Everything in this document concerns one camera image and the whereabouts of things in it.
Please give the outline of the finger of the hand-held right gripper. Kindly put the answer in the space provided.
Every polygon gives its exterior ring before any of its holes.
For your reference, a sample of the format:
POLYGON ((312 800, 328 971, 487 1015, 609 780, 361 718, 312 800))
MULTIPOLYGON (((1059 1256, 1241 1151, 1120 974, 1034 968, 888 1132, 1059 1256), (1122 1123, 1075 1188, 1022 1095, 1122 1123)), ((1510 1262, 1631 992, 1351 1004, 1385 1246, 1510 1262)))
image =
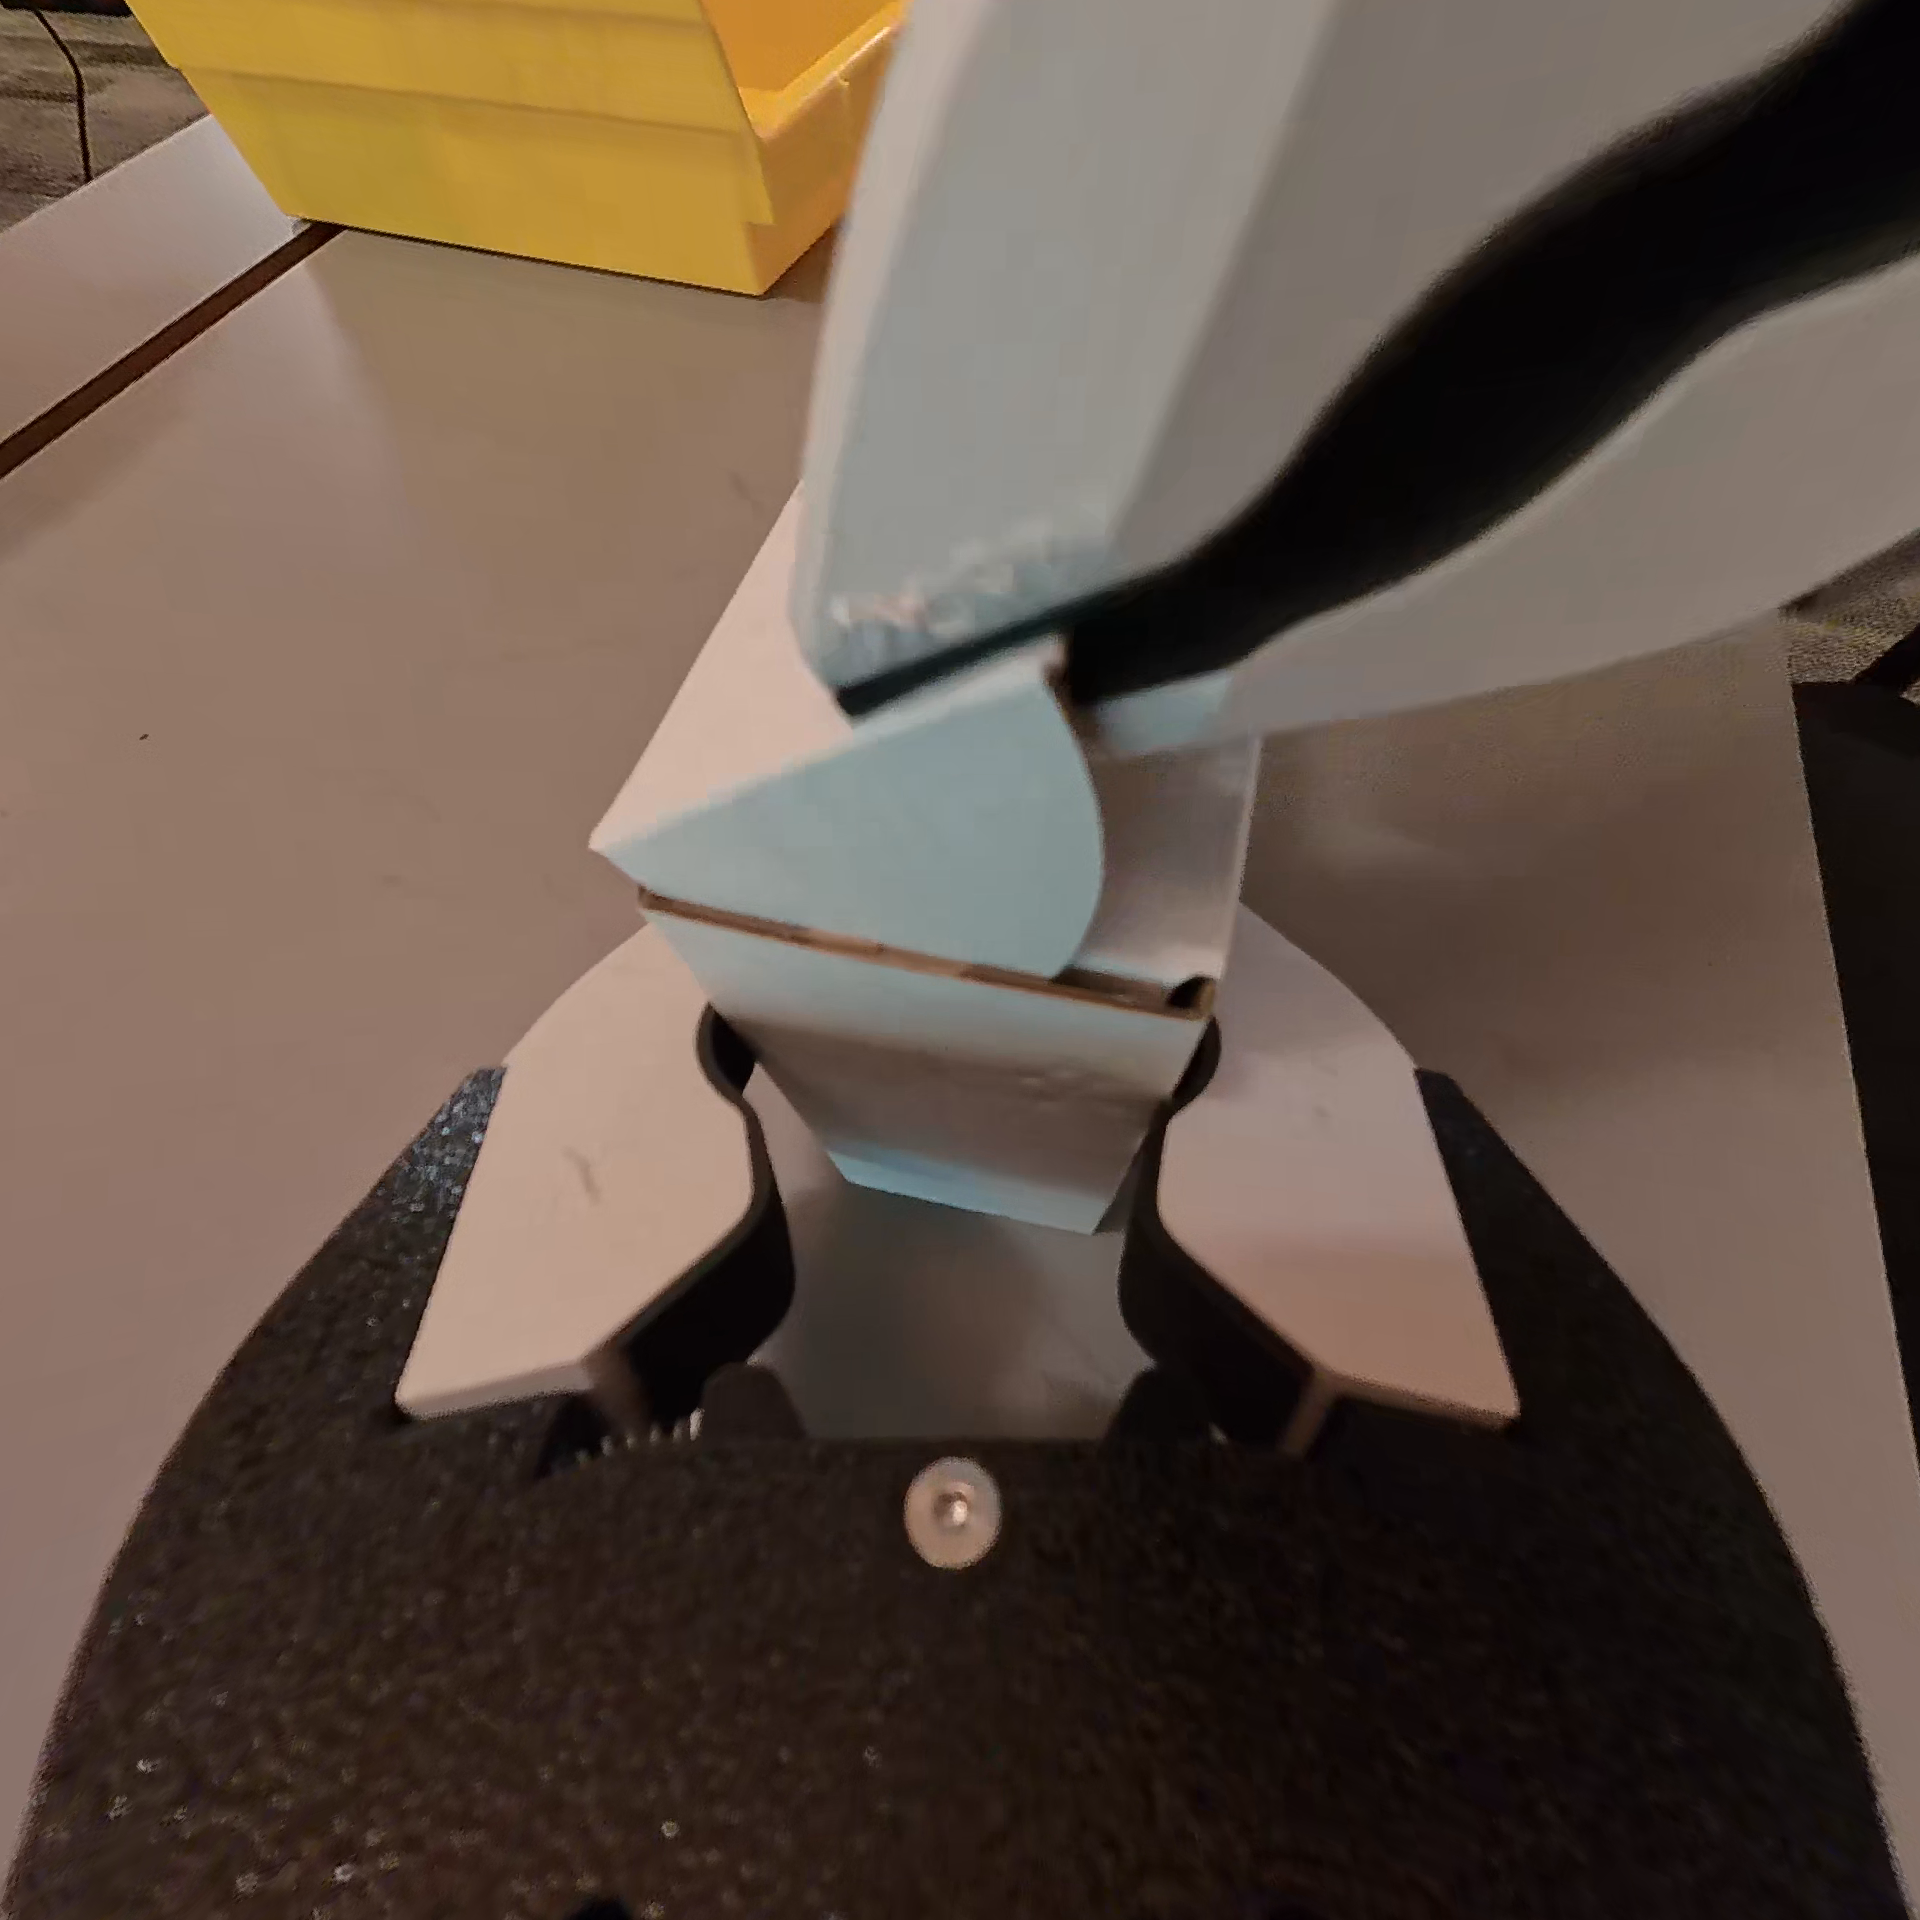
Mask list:
POLYGON ((1224 534, 1593 163, 1839 4, 915 4, 840 241, 792 617, 872 714, 1224 534))
POLYGON ((1078 611, 1112 744, 1264 737, 1744 625, 1917 527, 1917 4, 1851 4, 1415 304, 1193 555, 1078 611))

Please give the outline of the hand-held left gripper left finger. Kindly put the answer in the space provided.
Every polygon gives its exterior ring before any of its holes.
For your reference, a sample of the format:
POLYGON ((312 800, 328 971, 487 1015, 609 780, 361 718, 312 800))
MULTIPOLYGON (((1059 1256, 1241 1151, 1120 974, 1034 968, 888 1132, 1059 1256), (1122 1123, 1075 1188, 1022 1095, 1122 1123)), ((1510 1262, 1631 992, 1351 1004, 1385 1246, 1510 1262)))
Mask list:
POLYGON ((415 1423, 587 1400, 674 1427, 795 1296, 754 1058, 646 928, 512 1052, 397 1385, 415 1423))

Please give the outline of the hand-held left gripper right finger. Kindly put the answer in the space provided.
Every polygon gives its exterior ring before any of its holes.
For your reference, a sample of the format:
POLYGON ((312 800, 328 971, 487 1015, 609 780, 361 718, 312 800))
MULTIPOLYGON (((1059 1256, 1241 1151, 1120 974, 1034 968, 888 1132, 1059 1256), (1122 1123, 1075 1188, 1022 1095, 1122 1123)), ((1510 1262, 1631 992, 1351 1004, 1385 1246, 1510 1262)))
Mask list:
POLYGON ((1143 1155, 1118 1296, 1239 1447, 1305 1457, 1351 1404, 1495 1434, 1520 1416, 1411 1057, 1249 905, 1143 1155))

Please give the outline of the white cardboard box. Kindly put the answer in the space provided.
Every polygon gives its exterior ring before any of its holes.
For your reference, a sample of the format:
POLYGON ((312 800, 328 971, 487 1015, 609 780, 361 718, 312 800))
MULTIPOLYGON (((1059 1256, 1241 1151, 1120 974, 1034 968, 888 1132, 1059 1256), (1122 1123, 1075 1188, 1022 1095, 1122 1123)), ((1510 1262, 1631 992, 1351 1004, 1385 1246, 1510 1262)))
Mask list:
POLYGON ((1030 646, 865 722, 794 492, 592 851, 853 1183, 1093 1234, 1224 978, 1255 740, 1115 759, 1030 646))

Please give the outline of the person's black pants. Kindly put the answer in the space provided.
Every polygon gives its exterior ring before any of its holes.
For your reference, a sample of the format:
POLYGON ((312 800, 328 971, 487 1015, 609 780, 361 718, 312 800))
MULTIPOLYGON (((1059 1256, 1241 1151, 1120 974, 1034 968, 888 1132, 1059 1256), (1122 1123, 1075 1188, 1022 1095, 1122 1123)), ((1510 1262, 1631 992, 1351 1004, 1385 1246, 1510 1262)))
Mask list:
POLYGON ((1918 1419, 1918 710, 1866 686, 1793 691, 1816 859, 1918 1419))

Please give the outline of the yellow plastic bin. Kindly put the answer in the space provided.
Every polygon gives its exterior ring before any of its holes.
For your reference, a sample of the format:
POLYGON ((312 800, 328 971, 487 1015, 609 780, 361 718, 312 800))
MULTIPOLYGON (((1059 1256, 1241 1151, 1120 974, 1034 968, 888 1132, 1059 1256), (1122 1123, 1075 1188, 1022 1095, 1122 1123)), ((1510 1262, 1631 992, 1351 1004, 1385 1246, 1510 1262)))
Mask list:
POLYGON ((133 3, 282 214, 766 296, 841 217, 898 3, 133 3))

